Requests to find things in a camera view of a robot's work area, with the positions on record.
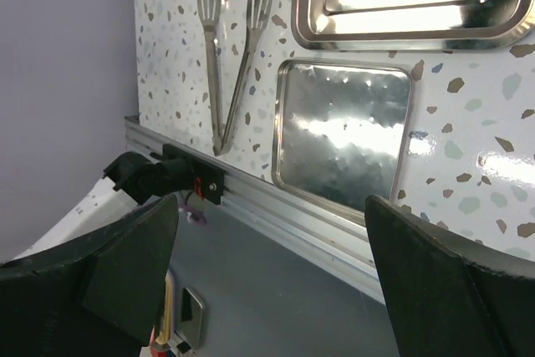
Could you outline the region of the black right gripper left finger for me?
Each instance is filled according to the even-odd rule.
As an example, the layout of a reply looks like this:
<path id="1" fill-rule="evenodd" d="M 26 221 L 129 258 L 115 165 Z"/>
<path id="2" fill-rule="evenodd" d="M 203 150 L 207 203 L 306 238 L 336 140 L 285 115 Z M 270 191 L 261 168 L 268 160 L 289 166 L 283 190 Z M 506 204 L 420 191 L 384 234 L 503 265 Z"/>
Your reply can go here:
<path id="1" fill-rule="evenodd" d="M 137 356 L 150 342 L 178 223 L 165 196 L 1 267 L 3 356 Z"/>

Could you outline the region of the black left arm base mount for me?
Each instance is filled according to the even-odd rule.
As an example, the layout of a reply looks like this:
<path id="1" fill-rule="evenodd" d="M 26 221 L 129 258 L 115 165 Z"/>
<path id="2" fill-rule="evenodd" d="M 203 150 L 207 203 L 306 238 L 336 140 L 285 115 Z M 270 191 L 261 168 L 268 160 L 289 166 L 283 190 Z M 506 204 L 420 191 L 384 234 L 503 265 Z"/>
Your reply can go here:
<path id="1" fill-rule="evenodd" d="M 173 190 L 193 190 L 201 199 L 221 204 L 224 170 L 171 144 L 164 144 L 160 154 L 151 152 L 150 156 L 166 170 Z"/>

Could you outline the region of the steel slotted tongs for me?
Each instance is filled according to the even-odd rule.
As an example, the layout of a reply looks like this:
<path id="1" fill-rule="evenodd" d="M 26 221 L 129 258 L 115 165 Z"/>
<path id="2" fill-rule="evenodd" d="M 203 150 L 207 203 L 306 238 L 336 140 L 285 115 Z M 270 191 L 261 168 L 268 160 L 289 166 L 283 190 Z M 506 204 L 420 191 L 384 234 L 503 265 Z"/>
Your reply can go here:
<path id="1" fill-rule="evenodd" d="M 222 0 L 196 0 L 197 15 L 205 39 L 206 75 L 211 107 L 212 149 L 215 156 L 227 153 L 237 130 L 237 114 L 245 94 L 252 62 L 271 14 L 273 0 L 247 0 L 246 37 L 227 120 L 222 120 L 221 82 L 217 62 L 217 27 Z"/>

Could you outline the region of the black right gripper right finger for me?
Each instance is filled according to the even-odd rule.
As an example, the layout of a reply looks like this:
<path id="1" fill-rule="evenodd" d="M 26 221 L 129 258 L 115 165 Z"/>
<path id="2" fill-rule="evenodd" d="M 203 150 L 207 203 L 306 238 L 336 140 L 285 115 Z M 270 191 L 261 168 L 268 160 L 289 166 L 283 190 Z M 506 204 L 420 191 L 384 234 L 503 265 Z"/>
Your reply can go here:
<path id="1" fill-rule="evenodd" d="M 365 225 L 402 356 L 532 356 L 534 264 L 379 196 Z"/>

